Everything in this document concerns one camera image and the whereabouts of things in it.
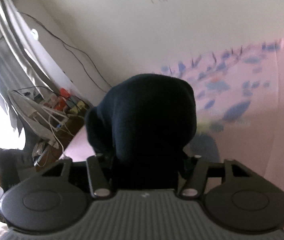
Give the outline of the black red patterned knit sweater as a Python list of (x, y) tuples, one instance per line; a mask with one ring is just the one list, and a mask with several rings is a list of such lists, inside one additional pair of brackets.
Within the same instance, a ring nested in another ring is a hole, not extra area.
[(192, 87), (159, 74), (123, 81), (85, 117), (107, 182), (124, 190), (176, 188), (179, 176), (188, 175), (184, 147), (196, 122)]

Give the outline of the cluttered bedside table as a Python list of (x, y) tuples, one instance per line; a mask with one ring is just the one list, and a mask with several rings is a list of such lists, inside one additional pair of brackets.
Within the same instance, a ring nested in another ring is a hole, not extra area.
[(25, 130), (24, 151), (32, 155), (34, 166), (41, 169), (66, 158), (64, 151), (84, 125), (89, 105), (69, 94), (49, 92), (49, 100), (39, 102), (19, 90), (9, 90), (7, 95), (17, 128)]

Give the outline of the pink tree-print bed sheet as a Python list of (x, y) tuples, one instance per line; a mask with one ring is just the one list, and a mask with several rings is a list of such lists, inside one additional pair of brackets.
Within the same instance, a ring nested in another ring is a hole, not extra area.
[(188, 154), (235, 159), (284, 190), (284, 38), (156, 68), (188, 81), (198, 137)]

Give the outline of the grey window curtain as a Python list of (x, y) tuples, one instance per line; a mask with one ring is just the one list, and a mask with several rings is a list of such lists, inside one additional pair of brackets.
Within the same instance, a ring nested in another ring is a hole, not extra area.
[(28, 45), (26, 34), (19, 34), (22, 20), (12, 0), (0, 0), (0, 106), (9, 116), (11, 126), (23, 128), (9, 98), (13, 90), (30, 92), (47, 99), (58, 87), (42, 70), (38, 53)]

